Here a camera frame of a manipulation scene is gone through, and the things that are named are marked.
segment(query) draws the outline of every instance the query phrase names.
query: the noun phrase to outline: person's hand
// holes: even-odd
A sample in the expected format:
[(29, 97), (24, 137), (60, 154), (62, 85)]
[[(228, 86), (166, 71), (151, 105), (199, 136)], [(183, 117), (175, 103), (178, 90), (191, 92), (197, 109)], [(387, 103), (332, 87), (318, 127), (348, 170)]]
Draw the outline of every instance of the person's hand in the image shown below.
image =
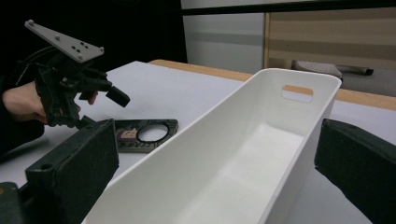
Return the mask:
[(46, 112), (35, 90), (35, 83), (9, 89), (3, 93), (3, 104), (15, 121), (37, 119), (47, 123)]

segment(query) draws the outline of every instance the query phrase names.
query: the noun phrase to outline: white plastic bin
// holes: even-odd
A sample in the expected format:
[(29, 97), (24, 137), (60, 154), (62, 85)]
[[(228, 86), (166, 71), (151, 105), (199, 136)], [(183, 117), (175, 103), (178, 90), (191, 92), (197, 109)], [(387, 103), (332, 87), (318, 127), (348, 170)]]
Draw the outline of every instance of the white plastic bin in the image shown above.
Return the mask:
[[(285, 85), (312, 90), (311, 101)], [(340, 85), (328, 75), (261, 70), (112, 181), (86, 223), (282, 223)]]

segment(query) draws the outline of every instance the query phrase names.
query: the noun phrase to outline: table surface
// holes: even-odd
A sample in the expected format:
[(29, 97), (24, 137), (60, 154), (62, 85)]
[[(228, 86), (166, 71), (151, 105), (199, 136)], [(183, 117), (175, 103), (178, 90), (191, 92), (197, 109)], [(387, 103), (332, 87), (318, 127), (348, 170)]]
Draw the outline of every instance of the table surface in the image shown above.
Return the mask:
[[(134, 62), (108, 72), (109, 80), (132, 98), (125, 108), (114, 105), (102, 92), (94, 105), (77, 104), (81, 106), (80, 115), (85, 113), (94, 120), (177, 119), (181, 131), (250, 77), (251, 74), (164, 60), (149, 64)], [(330, 119), (358, 125), (396, 144), (395, 98), (340, 90)], [(0, 182), (11, 181), (20, 187), (26, 182), (24, 169), (76, 131), (64, 126), (46, 127), (41, 138), (14, 149), (0, 160)], [(113, 178), (146, 155), (120, 153), (120, 168)], [(312, 169), (294, 203), (288, 223), (370, 222), (342, 192)]]
[[(155, 60), (150, 63), (164, 67), (175, 68), (178, 70), (207, 74), (216, 77), (226, 77), (240, 81), (246, 81), (253, 75), (253, 74), (228, 71), (228, 70), (205, 67), (205, 66), (189, 64), (189, 63), (170, 62), (166, 60)], [(368, 92), (349, 91), (349, 90), (340, 89), (337, 92), (336, 100), (357, 104), (357, 105), (368, 105), (383, 109), (396, 110), (396, 97), (372, 94)]]

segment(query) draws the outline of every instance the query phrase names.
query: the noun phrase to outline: black foam pad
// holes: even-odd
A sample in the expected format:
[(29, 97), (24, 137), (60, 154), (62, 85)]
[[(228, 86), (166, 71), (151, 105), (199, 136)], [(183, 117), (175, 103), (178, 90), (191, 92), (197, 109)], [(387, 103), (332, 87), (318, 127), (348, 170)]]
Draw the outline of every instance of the black foam pad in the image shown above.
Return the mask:
[(40, 223), (81, 223), (119, 167), (114, 120), (90, 124), (26, 169)]
[(396, 223), (396, 146), (325, 119), (315, 165), (373, 223)]

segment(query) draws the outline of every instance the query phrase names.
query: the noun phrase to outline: bin handle hole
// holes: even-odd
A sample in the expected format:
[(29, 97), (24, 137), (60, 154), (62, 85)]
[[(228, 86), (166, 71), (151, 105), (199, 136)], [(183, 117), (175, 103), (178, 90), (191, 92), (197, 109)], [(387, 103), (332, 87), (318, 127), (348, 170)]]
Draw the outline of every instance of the bin handle hole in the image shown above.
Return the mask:
[(288, 100), (310, 103), (314, 98), (314, 92), (306, 87), (284, 85), (282, 97)]

